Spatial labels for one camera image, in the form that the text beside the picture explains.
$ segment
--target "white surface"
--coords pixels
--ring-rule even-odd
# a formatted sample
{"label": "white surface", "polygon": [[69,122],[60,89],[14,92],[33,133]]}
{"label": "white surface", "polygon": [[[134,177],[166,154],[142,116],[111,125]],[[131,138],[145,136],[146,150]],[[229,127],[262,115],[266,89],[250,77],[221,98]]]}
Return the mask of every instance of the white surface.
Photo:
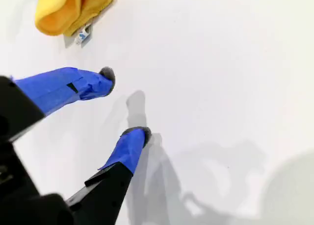
{"label": "white surface", "polygon": [[118,225],[313,224],[313,0],[115,0],[82,47],[38,32],[35,7],[0,3],[1,73],[117,77],[16,142],[40,192],[80,189],[145,106]]}

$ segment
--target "yellow cloth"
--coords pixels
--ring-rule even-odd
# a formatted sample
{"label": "yellow cloth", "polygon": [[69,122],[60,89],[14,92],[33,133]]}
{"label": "yellow cloth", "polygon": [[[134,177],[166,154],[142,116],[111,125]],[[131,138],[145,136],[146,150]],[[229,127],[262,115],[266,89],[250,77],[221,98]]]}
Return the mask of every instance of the yellow cloth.
{"label": "yellow cloth", "polygon": [[35,25],[47,35],[71,36],[112,0],[38,0]]}

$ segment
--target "blue tape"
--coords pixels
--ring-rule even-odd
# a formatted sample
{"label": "blue tape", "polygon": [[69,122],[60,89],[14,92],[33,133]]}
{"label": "blue tape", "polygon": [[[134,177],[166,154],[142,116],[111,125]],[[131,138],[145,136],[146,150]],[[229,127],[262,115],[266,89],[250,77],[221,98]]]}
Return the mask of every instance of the blue tape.
{"label": "blue tape", "polygon": [[145,133],[142,129],[135,129],[122,135],[107,160],[107,163],[99,170],[105,169],[114,163],[121,162],[134,174],[144,143]]}
{"label": "blue tape", "polygon": [[[16,80],[15,83],[45,115],[77,100],[107,96],[113,85],[98,73],[71,67]],[[77,93],[67,86],[71,83]]]}

